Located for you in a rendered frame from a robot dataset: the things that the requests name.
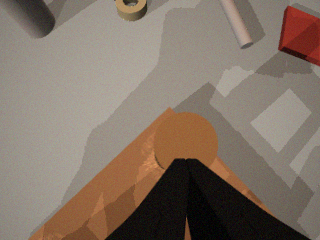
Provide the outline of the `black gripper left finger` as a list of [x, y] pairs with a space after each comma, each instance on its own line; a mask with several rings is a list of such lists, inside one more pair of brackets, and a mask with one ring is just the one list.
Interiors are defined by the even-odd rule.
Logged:
[[184, 240], [189, 170], [175, 158], [137, 209], [105, 240]]

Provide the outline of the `tan wooden stool legs with crossbar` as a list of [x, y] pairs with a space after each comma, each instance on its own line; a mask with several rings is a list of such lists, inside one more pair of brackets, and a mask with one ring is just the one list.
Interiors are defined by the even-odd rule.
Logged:
[[154, 136], [155, 158], [165, 170], [175, 158], [196, 158], [209, 168], [217, 152], [215, 129], [196, 113], [179, 112], [167, 117]]

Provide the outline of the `tan roll of masking tape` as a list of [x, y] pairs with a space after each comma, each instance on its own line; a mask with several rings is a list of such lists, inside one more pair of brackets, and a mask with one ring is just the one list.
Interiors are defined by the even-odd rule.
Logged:
[[[137, 21], [143, 18], [147, 12], [147, 0], [115, 0], [119, 16], [126, 21]], [[126, 6], [129, 3], [137, 3], [135, 6]]]

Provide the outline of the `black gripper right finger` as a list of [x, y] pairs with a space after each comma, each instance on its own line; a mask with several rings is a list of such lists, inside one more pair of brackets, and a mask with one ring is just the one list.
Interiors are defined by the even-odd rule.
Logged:
[[260, 208], [198, 159], [189, 170], [191, 240], [311, 240]]

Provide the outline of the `red rectangular block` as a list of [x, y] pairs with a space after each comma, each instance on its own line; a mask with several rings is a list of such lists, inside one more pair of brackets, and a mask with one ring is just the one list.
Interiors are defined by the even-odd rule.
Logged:
[[320, 66], [320, 19], [287, 6], [278, 50]]

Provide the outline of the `orange-brown wooden stool seat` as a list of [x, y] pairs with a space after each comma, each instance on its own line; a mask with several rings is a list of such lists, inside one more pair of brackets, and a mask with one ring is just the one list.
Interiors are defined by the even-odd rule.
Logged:
[[[153, 140], [159, 125], [173, 114], [171, 107], [166, 109], [28, 240], [107, 238], [166, 171], [155, 161]], [[218, 156], [209, 169], [274, 216]]]

